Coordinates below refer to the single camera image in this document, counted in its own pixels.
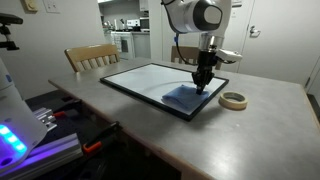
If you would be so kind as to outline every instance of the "towel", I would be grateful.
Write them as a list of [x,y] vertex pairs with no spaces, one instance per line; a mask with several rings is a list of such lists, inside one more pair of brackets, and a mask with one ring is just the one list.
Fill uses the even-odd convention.
[[209,97],[208,91],[203,91],[201,95],[196,94],[196,88],[181,85],[162,96],[164,101],[168,101],[178,107],[190,111],[198,107]]

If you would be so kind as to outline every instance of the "oven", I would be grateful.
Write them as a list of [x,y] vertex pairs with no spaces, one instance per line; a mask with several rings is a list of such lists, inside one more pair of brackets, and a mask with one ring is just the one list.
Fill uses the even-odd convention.
[[111,38],[112,44],[117,46],[121,60],[130,60],[135,57],[131,32],[111,32]]
[[141,32],[150,32],[149,17],[140,17]]

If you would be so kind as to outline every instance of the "tape roll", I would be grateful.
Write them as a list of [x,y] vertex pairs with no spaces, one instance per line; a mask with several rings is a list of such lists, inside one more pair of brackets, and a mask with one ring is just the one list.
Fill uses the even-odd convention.
[[231,110],[244,110],[247,107],[248,99],[236,92],[224,92],[220,95],[219,103]]

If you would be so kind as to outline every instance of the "kitchen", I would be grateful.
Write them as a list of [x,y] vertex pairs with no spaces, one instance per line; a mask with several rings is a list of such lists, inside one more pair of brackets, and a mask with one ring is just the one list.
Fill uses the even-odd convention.
[[98,0],[105,42],[120,59],[151,58],[148,1]]

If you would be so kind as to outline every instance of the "gray table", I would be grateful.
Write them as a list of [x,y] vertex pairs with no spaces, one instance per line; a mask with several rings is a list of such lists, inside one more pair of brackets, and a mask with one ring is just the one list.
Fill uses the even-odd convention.
[[320,179],[319,124],[301,85],[216,71],[230,80],[222,91],[248,97],[247,109],[227,110],[217,96],[185,122],[99,82],[149,63],[122,61],[49,82],[105,120],[120,121],[130,137],[180,170],[182,179]]

